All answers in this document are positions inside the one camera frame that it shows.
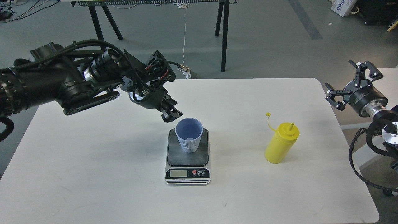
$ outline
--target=table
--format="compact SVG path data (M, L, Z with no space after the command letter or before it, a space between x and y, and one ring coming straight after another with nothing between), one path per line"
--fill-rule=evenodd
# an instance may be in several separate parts
M41 105L0 180L1 223L363 223L378 212L316 79L175 80L182 118L209 130L207 186L165 183L157 110L127 94L65 116ZM276 128L300 137L280 164L264 158Z
M82 0L82 1L73 1L73 0L61 0L64 2L70 2L72 6L79 3L80 6L88 6L90 11L91 19L94 24L94 28L96 30L97 38L100 40L104 40L100 22L98 20L97 12L95 6L101 6L106 17L108 18L117 38L119 40L123 39L122 34L119 31L119 28L116 25L111 12L108 9L110 5L138 5L138 4L175 4L175 3L206 3L206 2L219 2L219 9L217 14L217 23L216 23L216 32L215 36L218 37L220 33L221 26L221 17L224 14L222 19L222 49L221 49L221 72L225 72L226 69L226 46L228 39L228 18L229 18L229 5L235 4L230 3L229 0ZM101 47L102 51L106 51L106 47Z

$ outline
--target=digital kitchen scale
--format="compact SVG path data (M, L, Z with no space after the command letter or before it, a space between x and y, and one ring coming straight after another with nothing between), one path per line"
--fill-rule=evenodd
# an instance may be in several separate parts
M209 132L203 129L198 149L187 153L176 130L169 131L165 180L170 185L206 185L210 182Z

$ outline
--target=black equipment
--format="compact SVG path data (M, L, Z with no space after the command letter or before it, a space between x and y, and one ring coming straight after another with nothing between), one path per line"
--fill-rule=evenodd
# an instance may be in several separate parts
M109 49L76 50L89 46ZM163 84L176 79L169 63L184 66L166 61L159 51L142 63L108 42L85 40L67 47L49 43L30 53L34 61L17 59L14 67L0 69L0 122L54 100L65 115L75 114L116 99L119 87L129 93L132 102L162 112L164 122L183 115Z
M359 0L355 7L368 25L387 25L398 15L398 0Z
M373 120L368 129L359 129L351 143L349 150L351 167L366 184L384 191L398 192L398 189L382 187L366 180L354 168L352 152L355 141L361 134L366 133L367 145L375 153L392 157L394 161L390 164L390 167L398 172L398 105L391 110L385 108L388 99L372 85L374 81L381 79L383 75L371 62L365 61L357 64L351 60L349 62L356 68L354 79L342 90L335 90L328 83L325 83L325 86L328 88L326 100L332 107L344 110L346 104L349 104L360 117L372 117ZM370 70L369 79L365 76L366 69ZM342 97L344 103L336 101L335 97L337 96ZM383 137L385 141L383 146L386 150L379 149L372 144L373 136Z

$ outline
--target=floor stripe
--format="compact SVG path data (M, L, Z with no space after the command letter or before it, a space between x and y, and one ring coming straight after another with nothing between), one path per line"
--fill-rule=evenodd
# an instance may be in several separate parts
M308 17L307 13L302 8L301 4L298 0L287 0L292 6L294 12L299 17L300 22L306 29L308 35L310 35L311 39L323 39L314 23Z

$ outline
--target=blue plastic cup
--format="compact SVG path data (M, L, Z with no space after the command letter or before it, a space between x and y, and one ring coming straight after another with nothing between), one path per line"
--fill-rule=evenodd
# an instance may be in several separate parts
M194 118L185 118L178 122L176 126L176 135L178 141L185 152L195 152L202 137L203 126Z

